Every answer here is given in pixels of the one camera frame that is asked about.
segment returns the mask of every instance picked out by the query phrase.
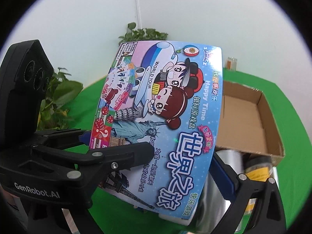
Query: metal can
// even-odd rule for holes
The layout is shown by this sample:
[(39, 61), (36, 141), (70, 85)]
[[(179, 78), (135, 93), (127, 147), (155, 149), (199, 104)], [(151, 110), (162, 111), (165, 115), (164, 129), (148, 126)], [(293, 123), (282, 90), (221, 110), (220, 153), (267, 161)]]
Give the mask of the metal can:
[[(231, 149), (217, 151), (218, 156), (225, 163), (230, 165), (239, 174), (244, 173), (242, 154)], [(216, 227), (225, 212), (230, 206), (230, 201), (223, 198), (210, 173), (202, 190), (198, 203), (198, 217), (196, 220), (196, 233), (209, 234)], [(241, 230), (242, 221), (235, 232)]]
[(278, 182), (277, 168), (275, 166), (273, 166), (272, 170), (273, 170), (273, 172), (272, 172), (271, 177), (275, 179), (277, 187), (278, 187), (278, 189), (280, 189), (280, 183)]

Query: cartoon girl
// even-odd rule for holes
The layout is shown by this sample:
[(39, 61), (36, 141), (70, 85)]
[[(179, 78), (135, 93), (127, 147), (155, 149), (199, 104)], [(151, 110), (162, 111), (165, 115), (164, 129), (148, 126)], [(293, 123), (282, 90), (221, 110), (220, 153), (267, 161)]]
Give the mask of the cartoon girl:
[(184, 113), (188, 99), (194, 95), (189, 87), (183, 89), (169, 85), (160, 90), (148, 103), (148, 111), (166, 119), (167, 126), (175, 130), (180, 127), (180, 116)]

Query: cardboard box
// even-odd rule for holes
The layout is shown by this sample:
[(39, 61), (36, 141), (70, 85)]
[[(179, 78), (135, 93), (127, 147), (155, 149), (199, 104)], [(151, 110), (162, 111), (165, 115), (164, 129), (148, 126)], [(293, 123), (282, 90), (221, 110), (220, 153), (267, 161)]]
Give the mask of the cardboard box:
[(277, 125), (263, 92), (238, 83), (223, 82), (216, 150), (271, 156), (277, 166), (285, 156)]

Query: black cap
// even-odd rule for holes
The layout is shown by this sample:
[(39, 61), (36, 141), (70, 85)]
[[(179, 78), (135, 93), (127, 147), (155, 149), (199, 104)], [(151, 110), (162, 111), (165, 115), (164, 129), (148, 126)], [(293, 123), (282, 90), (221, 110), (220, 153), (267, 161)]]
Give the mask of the black cap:
[(245, 163), (245, 169), (252, 167), (256, 164), (262, 164), (262, 163), (272, 163), (271, 157), (270, 156), (259, 156), (259, 157), (255, 157), (253, 159), (249, 159)]

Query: game box lid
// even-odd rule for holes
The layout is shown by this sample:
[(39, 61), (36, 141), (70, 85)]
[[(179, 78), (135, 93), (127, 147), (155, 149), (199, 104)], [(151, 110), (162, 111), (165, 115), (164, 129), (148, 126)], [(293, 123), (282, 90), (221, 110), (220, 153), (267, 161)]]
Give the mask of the game box lid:
[(122, 43), (106, 78), (90, 150), (149, 142), (144, 166), (99, 185), (138, 207), (188, 219), (212, 158), (222, 101), (219, 47), (178, 41)]

